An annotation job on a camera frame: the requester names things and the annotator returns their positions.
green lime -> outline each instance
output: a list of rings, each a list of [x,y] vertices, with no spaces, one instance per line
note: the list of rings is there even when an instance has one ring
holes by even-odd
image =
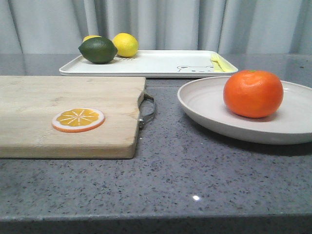
[[[104,37],[85,40],[78,49],[82,56],[92,63],[108,63],[117,54],[117,48],[113,42]]]

orange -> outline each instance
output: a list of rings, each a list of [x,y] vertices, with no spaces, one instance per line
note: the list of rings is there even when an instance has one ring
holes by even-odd
[[[223,99],[234,113],[251,118],[273,114],[283,100],[279,77],[267,71],[245,70],[232,75],[224,85]]]
[[[104,114],[94,108],[75,108],[57,114],[52,126],[67,133],[79,133],[100,126],[105,120]]]

cartoon bear face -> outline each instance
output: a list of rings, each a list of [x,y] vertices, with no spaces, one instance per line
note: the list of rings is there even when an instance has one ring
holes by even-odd
[[[191,66],[178,66],[178,72],[213,72],[213,66],[206,66],[206,67],[191,67]]]

lemon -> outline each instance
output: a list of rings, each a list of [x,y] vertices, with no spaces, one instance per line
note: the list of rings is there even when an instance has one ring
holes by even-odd
[[[137,53],[138,41],[128,33],[119,33],[113,39],[114,45],[117,47],[117,54],[122,57],[132,57]]]
[[[84,37],[82,42],[84,42],[85,40],[90,39],[90,38],[100,38],[100,37],[101,36],[99,36],[99,35],[88,35],[88,36]]]
[[[117,48],[113,42],[105,37],[93,37],[85,40],[79,51],[82,56],[92,63],[108,63],[117,54]]]

orange slice sticker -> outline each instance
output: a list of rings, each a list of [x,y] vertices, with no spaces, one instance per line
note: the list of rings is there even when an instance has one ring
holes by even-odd
[[[52,126],[66,133],[80,133],[100,126],[105,120],[102,111],[94,108],[75,108],[61,112],[52,119]]]

